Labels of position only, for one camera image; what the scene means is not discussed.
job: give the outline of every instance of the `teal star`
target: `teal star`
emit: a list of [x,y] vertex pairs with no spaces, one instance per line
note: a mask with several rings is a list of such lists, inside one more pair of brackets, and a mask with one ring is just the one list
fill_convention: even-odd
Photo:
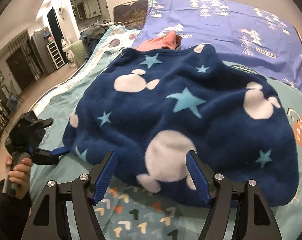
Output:
[[261,169],[263,169],[266,163],[272,161],[271,158],[269,157],[270,154],[271,154],[271,150],[268,150],[266,153],[260,151],[260,157],[257,160],[255,160],[255,163],[261,163]]
[[202,65],[201,67],[196,67],[198,72],[202,72],[202,73],[206,73],[208,68],[209,67],[204,67],[204,65]]
[[187,88],[184,88],[182,93],[171,94],[166,98],[175,98],[178,100],[173,109],[174,113],[189,108],[196,117],[201,118],[197,106],[205,103],[206,101],[193,96]]
[[86,162],[87,149],[84,152],[80,153],[80,151],[78,150],[78,147],[75,146],[75,153],[78,157],[80,157],[81,160]]
[[108,114],[106,114],[105,112],[103,112],[103,116],[100,116],[100,117],[97,118],[99,120],[102,120],[102,122],[100,124],[100,127],[102,127],[102,125],[104,125],[106,122],[111,123],[111,121],[109,119],[111,113],[112,112],[109,112]]
[[152,67],[153,64],[158,64],[158,63],[162,63],[162,61],[157,60],[156,58],[158,57],[158,53],[153,56],[145,56],[145,61],[141,62],[139,65],[147,65],[148,68]]

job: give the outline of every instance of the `black handle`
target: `black handle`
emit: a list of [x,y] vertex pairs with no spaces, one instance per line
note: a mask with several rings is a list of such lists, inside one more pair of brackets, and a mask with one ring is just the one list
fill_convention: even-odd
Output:
[[[29,158],[31,159],[32,156],[27,153],[27,152],[23,152],[23,153],[19,153],[19,152],[14,152],[12,154],[12,165],[9,167],[9,171],[12,171],[13,168],[17,165],[17,164],[21,164],[22,160],[24,158]],[[16,183],[13,183],[9,180],[9,176],[7,175],[5,182],[4,182],[4,186],[3,186],[3,193],[7,193],[8,195],[15,197],[16,196],[16,191],[18,189],[19,185]]]

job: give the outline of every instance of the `dark doorway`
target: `dark doorway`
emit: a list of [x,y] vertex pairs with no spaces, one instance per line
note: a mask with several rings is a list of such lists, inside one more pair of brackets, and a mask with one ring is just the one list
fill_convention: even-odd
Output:
[[35,82],[35,77],[21,49],[15,51],[6,62],[21,90],[25,90],[29,85]]
[[54,8],[52,8],[47,14],[47,19],[49,21],[49,26],[51,27],[52,35],[56,42],[57,48],[59,49],[64,62],[67,62],[66,53],[62,50],[61,40],[64,39],[59,22],[57,20]]

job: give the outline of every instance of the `orange cartoon animal print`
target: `orange cartoon animal print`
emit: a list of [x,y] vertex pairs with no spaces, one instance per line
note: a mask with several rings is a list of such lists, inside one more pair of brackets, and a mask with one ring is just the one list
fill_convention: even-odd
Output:
[[292,121],[295,121],[292,127],[293,133],[295,135],[297,145],[302,147],[302,119],[299,114],[293,109],[289,108],[287,114],[291,117]]

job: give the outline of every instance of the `orange cloth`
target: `orange cloth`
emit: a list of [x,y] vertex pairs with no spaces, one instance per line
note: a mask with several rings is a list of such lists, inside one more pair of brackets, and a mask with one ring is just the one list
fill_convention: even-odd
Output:
[[149,51],[152,49],[172,49],[181,45],[182,37],[177,35],[175,31],[170,31],[162,37],[144,41],[140,46],[135,47],[138,51]]

